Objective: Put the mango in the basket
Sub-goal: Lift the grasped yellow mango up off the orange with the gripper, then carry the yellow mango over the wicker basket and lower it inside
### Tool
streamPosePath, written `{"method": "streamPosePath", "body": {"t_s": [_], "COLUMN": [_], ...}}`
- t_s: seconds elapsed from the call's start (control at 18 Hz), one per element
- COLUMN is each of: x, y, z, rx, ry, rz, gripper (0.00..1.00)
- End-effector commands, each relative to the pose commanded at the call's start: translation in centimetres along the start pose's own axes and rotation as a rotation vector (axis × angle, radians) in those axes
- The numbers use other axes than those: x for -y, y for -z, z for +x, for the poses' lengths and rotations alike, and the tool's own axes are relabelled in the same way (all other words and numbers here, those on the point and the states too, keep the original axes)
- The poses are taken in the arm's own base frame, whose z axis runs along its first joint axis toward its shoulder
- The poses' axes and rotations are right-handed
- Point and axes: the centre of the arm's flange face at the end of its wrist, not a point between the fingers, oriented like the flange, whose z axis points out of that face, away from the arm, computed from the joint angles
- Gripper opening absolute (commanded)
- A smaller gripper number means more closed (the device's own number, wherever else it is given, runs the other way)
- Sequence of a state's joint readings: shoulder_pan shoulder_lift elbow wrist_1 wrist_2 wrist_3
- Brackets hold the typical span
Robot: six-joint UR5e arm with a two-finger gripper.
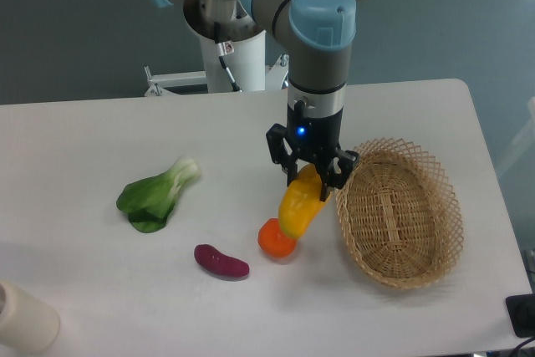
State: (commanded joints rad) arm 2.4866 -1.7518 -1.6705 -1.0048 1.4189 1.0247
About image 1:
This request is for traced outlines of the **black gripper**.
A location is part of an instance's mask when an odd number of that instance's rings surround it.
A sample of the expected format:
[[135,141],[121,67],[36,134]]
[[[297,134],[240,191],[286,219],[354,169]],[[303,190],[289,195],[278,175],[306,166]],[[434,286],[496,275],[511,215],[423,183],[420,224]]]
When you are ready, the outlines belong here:
[[304,107],[288,107],[288,126],[274,124],[266,133],[272,162],[287,176],[287,186],[297,178],[297,161],[313,162],[321,179],[320,201],[327,201],[333,189],[342,189],[359,164],[360,155],[343,150],[339,133],[343,111],[322,118],[307,117]]

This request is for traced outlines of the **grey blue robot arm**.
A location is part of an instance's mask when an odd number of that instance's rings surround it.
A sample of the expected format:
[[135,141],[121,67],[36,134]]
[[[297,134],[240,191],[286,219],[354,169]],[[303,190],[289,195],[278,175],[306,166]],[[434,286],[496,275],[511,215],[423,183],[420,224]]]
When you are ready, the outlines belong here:
[[179,4],[198,37],[210,92],[286,88],[287,122],[267,132],[290,181],[314,165],[320,198],[344,186],[359,156],[339,144],[360,0],[154,0]]

